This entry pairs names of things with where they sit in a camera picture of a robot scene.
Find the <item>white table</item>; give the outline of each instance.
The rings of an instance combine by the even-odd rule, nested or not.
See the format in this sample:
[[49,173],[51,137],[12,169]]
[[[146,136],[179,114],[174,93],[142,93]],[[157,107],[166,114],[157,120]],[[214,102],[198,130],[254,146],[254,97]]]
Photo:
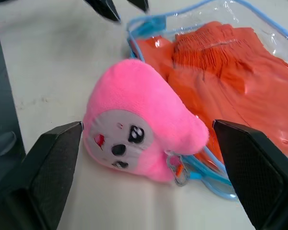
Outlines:
[[[151,13],[198,0],[151,0]],[[288,0],[251,0],[288,29]],[[142,15],[115,1],[122,25],[99,17],[83,0],[16,0],[0,5],[0,39],[25,149],[56,126],[82,120],[95,82],[128,56],[125,25]],[[60,230],[251,230],[240,203],[201,182],[178,188],[113,172],[80,146]]]

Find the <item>clear plastic bag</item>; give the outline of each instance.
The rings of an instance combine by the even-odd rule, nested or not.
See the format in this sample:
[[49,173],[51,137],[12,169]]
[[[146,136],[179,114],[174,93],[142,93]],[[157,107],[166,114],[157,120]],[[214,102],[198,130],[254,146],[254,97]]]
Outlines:
[[[210,131],[215,119],[264,132],[288,155],[288,32],[243,0],[206,0],[128,24],[132,55],[150,64]],[[197,155],[206,163],[204,153]]]

